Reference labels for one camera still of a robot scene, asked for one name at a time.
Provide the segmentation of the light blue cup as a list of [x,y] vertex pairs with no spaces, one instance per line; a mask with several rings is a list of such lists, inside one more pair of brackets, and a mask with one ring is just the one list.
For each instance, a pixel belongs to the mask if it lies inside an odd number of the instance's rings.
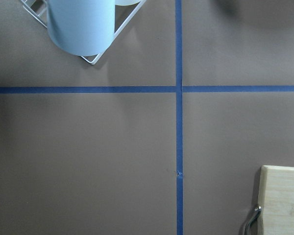
[[97,55],[112,44],[114,0],[48,0],[47,29],[60,49],[73,55]]

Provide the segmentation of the white cup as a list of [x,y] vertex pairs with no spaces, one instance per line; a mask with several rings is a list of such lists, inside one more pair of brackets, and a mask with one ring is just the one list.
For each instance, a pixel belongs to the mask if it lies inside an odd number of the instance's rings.
[[115,5],[130,6],[139,3],[141,0],[115,0]]

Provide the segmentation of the bamboo cutting board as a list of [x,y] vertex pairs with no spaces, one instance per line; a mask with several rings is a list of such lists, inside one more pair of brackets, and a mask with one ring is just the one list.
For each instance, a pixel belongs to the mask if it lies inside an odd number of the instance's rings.
[[261,167],[259,235],[294,235],[294,167]]

